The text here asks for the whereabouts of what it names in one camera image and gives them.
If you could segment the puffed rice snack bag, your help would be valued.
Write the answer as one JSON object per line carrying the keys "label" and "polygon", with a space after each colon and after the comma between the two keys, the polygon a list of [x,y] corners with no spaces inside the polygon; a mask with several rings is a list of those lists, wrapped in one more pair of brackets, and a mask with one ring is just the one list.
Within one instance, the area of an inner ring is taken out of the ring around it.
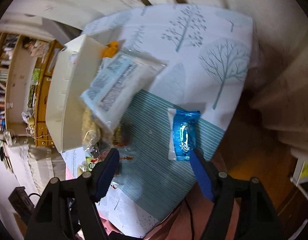
{"label": "puffed rice snack bag", "polygon": [[85,151],[92,152],[98,145],[106,148],[112,145],[112,135],[103,125],[99,125],[98,119],[91,109],[86,107],[82,116],[81,140]]}

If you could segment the white plastic storage box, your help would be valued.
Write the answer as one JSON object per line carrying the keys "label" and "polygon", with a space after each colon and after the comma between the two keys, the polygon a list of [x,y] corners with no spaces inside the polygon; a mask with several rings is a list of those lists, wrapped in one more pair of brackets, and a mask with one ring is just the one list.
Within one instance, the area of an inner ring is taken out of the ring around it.
{"label": "white plastic storage box", "polygon": [[93,38],[81,35],[66,43],[57,56],[47,98],[45,122],[60,153],[82,146],[85,104],[80,96],[96,76],[104,48]]}

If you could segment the wooden bookshelf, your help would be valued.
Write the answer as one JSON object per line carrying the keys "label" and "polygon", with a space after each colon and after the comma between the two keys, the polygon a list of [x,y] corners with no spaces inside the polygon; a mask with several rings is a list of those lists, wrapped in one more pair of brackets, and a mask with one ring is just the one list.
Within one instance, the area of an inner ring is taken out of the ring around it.
{"label": "wooden bookshelf", "polygon": [[10,129],[25,136],[22,113],[27,111],[31,76],[40,59],[23,47],[27,37],[0,32],[0,133]]}

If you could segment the white blue printed snack bag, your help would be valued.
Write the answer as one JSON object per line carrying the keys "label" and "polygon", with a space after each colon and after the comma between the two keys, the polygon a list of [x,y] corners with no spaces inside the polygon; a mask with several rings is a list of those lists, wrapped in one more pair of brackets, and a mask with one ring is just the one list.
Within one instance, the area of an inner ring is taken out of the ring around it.
{"label": "white blue printed snack bag", "polygon": [[166,61],[148,53],[121,50],[106,60],[90,87],[81,94],[81,99],[100,125],[113,134],[133,97],[166,65]]}

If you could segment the green pastry packet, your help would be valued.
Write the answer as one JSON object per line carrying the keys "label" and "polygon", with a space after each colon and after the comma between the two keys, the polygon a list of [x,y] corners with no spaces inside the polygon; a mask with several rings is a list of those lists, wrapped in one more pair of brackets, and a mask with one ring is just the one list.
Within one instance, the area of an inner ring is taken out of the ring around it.
{"label": "green pastry packet", "polygon": [[85,161],[78,166],[78,176],[82,175],[85,172],[91,172],[98,162],[98,158],[85,157]]}

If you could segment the tree patterned tablecloth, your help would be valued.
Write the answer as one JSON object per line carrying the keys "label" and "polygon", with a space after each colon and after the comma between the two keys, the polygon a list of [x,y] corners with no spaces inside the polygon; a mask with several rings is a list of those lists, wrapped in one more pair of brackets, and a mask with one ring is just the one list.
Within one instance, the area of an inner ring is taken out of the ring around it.
{"label": "tree patterned tablecloth", "polygon": [[153,83],[135,95],[124,114],[131,144],[120,153],[132,160],[98,204],[123,234],[144,237],[187,195],[196,179],[187,161],[169,160],[168,109],[198,110],[197,147],[209,160],[236,110],[251,62],[253,19],[196,4],[154,5],[123,10],[83,28],[100,43],[167,62]]}

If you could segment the orange white snack packet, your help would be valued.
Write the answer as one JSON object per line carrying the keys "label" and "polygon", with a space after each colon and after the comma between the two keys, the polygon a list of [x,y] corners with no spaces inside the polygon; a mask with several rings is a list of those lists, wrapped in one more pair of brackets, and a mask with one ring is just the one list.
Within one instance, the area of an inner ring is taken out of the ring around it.
{"label": "orange white snack packet", "polygon": [[112,58],[114,55],[117,53],[119,50],[119,42],[117,41],[112,41],[106,45],[106,48],[103,50],[101,53],[101,58]]}

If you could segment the wooden desk with drawers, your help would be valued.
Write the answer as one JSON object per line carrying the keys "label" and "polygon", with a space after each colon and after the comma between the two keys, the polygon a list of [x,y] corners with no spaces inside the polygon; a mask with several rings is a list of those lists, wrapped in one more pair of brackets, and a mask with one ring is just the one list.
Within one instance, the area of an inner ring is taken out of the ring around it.
{"label": "wooden desk with drawers", "polygon": [[57,50],[61,50],[63,46],[57,41],[53,40],[49,43],[49,49],[44,59],[40,61],[40,74],[38,85],[35,89],[35,103],[33,109],[34,118],[34,143],[40,147],[52,147],[53,141],[45,123],[47,98],[53,69],[49,70],[52,66],[52,60],[56,58]]}

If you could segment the blue foil snack packet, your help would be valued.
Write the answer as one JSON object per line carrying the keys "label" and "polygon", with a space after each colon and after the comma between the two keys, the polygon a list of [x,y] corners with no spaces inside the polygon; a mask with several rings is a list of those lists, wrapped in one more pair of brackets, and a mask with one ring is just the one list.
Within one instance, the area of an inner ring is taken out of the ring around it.
{"label": "blue foil snack packet", "polygon": [[189,161],[190,152],[196,148],[196,126],[200,111],[168,109],[170,124],[169,160]]}

